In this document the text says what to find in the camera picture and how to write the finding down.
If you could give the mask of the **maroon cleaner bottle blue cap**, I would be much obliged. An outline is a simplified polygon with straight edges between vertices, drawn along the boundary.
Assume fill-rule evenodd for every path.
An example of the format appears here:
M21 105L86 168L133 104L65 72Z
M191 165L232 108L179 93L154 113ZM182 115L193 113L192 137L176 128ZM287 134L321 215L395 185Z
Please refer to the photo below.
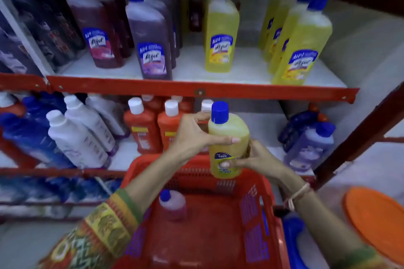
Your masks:
M189 0L189 30L201 32L203 22L202 0Z
M116 36L120 41L120 53L123 58L128 58L131 55L133 48L133 39L130 35L129 23L124 8L126 0L97 0L101 2L107 11L108 18L114 27Z
M124 58L120 40L108 17L107 8L99 0L66 0L88 47L95 66L121 68Z

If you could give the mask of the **person's left forearm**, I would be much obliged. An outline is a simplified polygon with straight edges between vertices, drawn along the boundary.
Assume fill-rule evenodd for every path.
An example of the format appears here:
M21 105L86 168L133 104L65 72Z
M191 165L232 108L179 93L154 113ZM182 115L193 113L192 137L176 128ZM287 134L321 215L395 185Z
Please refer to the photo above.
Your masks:
M65 234L35 269L111 269L164 185L198 152L172 145Z

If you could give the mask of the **row of dark refill packets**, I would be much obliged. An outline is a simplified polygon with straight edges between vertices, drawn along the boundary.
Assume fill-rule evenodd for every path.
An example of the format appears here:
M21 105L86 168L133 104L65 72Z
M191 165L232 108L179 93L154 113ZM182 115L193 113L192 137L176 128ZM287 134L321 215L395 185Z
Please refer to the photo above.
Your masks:
M41 52L57 73L85 49L66 0L11 0Z

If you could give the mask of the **person's left hand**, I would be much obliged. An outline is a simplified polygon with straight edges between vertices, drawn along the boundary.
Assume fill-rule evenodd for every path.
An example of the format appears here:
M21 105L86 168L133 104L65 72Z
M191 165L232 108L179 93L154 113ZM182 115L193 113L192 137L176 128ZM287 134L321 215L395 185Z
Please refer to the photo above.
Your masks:
M206 132L199 127L199 122L210 120L210 117L211 113L204 112L184 114L169 151L178 155L180 160L187 162L208 147L203 145L202 136Z

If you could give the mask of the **dark blue bottle orange cap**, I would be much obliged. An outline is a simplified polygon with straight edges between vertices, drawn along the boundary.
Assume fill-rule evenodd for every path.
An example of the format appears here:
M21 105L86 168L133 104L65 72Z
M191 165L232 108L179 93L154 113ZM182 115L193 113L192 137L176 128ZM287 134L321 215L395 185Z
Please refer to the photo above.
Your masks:
M287 153L296 143L306 129L315 127L315 124L328 122L326 114L321 113L316 103L310 102L303 112L293 115L278 135L278 141Z

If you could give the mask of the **red plastic shopping basket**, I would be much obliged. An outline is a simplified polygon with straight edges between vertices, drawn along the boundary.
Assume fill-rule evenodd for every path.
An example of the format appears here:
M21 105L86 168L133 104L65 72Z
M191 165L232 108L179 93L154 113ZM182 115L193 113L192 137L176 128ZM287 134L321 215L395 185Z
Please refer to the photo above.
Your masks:
M156 198L113 269L290 269L265 177L216 179L209 157L197 155L165 188L185 196L186 218L169 221Z

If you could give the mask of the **orange plastic lid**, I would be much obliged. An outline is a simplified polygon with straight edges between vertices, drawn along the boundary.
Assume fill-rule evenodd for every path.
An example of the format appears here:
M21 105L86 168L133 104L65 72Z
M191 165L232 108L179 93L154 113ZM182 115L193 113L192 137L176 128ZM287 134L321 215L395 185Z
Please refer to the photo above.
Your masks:
M395 268L404 269L404 207L367 187L351 187L341 204L346 220L363 241Z

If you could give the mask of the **small yellow cleaner bottle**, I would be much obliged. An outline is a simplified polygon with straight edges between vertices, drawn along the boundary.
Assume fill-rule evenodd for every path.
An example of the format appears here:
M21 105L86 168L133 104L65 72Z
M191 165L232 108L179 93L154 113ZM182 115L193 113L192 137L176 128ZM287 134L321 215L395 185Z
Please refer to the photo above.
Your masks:
M226 166L227 161L242 159L247 155L250 132L238 115L229 112L226 102L214 102L211 107L211 118L208 122L208 131L214 136L230 136L240 139L239 143L232 145L209 146L210 171L217 179L233 179L242 172L240 168Z

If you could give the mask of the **person's right forearm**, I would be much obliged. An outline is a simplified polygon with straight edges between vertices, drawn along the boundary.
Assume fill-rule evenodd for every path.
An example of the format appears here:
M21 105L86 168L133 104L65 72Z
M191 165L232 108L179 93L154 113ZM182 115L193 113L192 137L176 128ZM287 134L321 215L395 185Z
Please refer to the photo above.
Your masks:
M394 269L287 167L280 184L330 269Z

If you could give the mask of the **small pink cleaner bottle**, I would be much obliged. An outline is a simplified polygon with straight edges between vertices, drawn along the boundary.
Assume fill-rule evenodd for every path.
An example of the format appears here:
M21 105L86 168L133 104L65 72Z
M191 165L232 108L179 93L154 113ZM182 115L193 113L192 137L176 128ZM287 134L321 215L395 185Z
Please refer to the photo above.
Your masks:
M176 190L164 189L159 194L159 204L168 221L182 221L187 218L185 196Z

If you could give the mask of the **lavender bottle blue cap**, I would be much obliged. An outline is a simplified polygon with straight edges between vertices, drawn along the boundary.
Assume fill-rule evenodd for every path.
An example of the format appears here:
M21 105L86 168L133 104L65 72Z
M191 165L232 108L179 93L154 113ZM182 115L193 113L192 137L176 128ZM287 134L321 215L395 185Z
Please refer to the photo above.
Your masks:
M316 122L307 127L286 152L284 164L302 173L316 168L333 147L335 130L336 126L329 122Z

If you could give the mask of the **row of blue packets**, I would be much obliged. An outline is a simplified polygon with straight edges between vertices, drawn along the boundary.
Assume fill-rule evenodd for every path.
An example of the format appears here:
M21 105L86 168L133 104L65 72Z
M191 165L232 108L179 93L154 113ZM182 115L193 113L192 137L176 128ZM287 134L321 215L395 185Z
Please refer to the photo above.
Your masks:
M1 176L0 206L96 205L122 184L122 178Z

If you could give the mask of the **blue toilet cleaner bottle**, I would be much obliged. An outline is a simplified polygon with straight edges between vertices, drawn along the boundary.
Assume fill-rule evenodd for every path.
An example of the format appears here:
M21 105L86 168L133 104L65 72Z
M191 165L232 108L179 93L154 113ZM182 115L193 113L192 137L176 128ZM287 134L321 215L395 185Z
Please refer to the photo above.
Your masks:
M34 96L24 97L22 99L22 103L26 107L29 119L34 120L47 129L50 128L50 123L46 115L55 109L52 107L52 105L43 103Z
M12 113L0 113L4 139L12 141L24 153L50 168L76 169L48 135L48 129L36 122Z
M48 93L45 91L39 92L40 101L47 105L52 106L53 108L59 110L62 114L66 113L67 106L64 101L64 95L59 92Z

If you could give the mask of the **person's right hand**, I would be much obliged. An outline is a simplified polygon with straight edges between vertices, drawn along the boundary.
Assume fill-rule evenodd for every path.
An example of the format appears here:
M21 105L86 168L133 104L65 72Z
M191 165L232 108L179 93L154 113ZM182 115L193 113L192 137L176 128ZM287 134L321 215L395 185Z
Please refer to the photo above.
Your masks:
M276 184L281 184L286 175L287 167L277 159L258 140L250 139L245 156L249 158L250 166L247 169L253 170Z

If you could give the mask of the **red metal shelf rack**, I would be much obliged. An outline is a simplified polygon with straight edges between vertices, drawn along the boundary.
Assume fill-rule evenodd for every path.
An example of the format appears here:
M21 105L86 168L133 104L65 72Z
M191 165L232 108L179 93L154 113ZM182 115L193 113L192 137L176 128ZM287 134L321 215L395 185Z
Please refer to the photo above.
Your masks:
M317 86L281 86L270 84L175 82L166 80L135 80L118 78L63 77L44 78L30 74L0 73L1 91L67 91L68 93L98 93L108 95L158 96L184 95L186 97L306 100L311 102L354 103L358 88ZM314 188L320 189L334 176L340 166L357 159L375 143L404 145L404 134L386 137L387 132L404 120L404 81L397 86L357 129L316 169Z

